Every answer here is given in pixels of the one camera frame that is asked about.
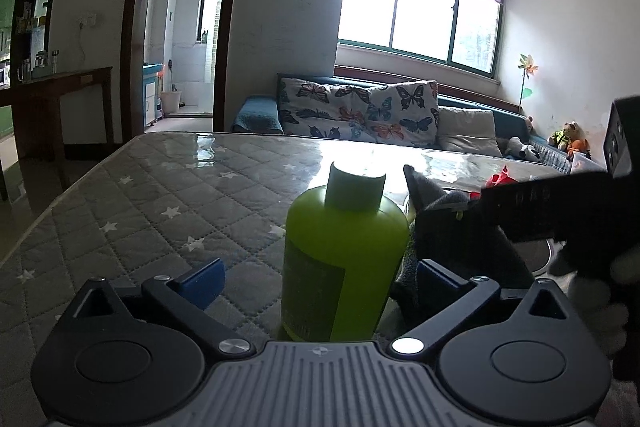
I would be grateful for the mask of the white-gloved right hand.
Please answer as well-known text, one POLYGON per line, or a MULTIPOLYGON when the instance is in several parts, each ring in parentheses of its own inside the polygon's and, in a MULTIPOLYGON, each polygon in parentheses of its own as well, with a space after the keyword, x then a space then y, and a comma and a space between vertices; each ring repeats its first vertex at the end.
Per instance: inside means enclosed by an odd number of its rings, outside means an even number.
POLYGON ((639 249, 568 241, 549 273, 570 277, 568 299, 607 355, 639 351, 639 249))

